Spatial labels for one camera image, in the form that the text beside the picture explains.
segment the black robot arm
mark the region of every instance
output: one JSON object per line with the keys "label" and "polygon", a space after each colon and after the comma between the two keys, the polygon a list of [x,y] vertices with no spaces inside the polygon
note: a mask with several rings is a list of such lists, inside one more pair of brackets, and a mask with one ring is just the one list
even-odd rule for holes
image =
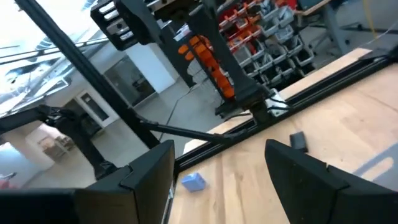
{"label": "black robot arm", "polygon": [[61,133],[69,136],[93,166],[97,180],[117,169],[114,164],[107,161],[100,154],[90,141],[88,133],[81,126],[79,117],[71,110],[39,105],[35,108],[0,118],[0,134],[34,121],[41,121],[51,127],[55,127]]}

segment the white cable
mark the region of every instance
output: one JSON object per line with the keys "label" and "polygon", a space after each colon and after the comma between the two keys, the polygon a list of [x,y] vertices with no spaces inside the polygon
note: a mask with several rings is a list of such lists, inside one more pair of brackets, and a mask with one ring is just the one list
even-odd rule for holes
{"label": "white cable", "polygon": [[378,35],[375,39],[373,39],[373,40],[371,40],[369,42],[366,42],[365,44],[360,45],[358,48],[363,47],[363,46],[368,45],[368,44],[371,44],[374,41],[380,39],[382,36],[388,34],[390,32],[390,30],[392,30],[397,24],[398,24],[398,20],[396,20],[384,33]]}

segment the blue cube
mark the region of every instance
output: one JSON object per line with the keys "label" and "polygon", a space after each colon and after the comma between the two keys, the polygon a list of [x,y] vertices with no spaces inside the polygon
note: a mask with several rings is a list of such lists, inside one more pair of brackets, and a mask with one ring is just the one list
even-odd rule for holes
{"label": "blue cube", "polygon": [[181,183],[190,192],[194,192],[194,191],[197,191],[197,190],[203,190],[206,187],[206,181],[197,172],[194,172],[192,174],[186,175],[182,179]]}

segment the gray floor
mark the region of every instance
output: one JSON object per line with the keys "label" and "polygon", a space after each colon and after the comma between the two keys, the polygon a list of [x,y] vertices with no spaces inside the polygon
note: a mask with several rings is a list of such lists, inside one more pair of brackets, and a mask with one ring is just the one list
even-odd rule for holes
{"label": "gray floor", "polygon": [[[369,5],[375,27],[387,29],[398,20],[398,14],[396,13],[398,1],[369,1]],[[359,21],[365,27],[368,27],[362,1],[355,1],[343,6],[338,11],[337,18],[341,25]],[[301,34],[305,42],[308,43],[309,40],[322,32],[324,32],[323,29],[307,28]],[[351,41],[349,46],[351,49],[373,39],[373,35],[366,32],[345,31],[344,35]],[[370,49],[391,47],[398,42],[397,40],[398,35],[387,34],[364,47]],[[331,47],[330,41],[323,43],[315,59],[317,67],[321,67],[335,59],[335,57],[325,53]],[[187,94],[189,91],[189,88],[179,80],[163,93],[155,95],[140,104],[136,111],[145,118],[162,124],[167,123],[172,126],[198,131],[207,131],[223,122],[221,118],[214,116],[214,109],[220,105],[221,100],[208,83],[195,88]],[[173,116],[167,122],[178,99],[180,100],[174,109]],[[189,141],[188,138],[168,134],[162,136],[162,141],[166,139],[174,139],[176,156],[182,154],[185,143]],[[93,142],[104,157],[114,162],[117,166],[123,166],[147,151],[145,145],[121,120],[110,124],[105,128],[102,135],[98,136]],[[85,187],[92,182],[94,182],[92,168],[76,150],[71,156],[65,157],[63,161],[47,172],[38,175],[26,187]]]}

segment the wooden tabletop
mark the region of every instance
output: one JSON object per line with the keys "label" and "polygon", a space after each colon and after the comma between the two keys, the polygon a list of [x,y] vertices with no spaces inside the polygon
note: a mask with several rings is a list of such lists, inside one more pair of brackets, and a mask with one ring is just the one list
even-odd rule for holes
{"label": "wooden tabletop", "polygon": [[331,0],[322,0],[320,1],[318,4],[312,6],[311,8],[304,10],[304,11],[295,11],[296,15],[299,16],[307,16],[313,12],[315,12],[316,10],[320,9],[322,6],[328,4]]}
{"label": "wooden tabletop", "polygon": [[[280,94],[298,91],[353,63],[368,50],[356,49],[309,75]],[[358,170],[398,140],[398,65],[391,65],[259,134],[180,173],[169,223],[288,223],[264,158],[266,139],[289,144],[289,135],[304,131],[309,154],[347,172]],[[249,119],[231,119],[211,133],[223,133]],[[201,141],[187,143],[184,153]],[[382,161],[362,177],[373,180],[391,166]],[[199,172],[205,190],[190,193],[180,179]]]}

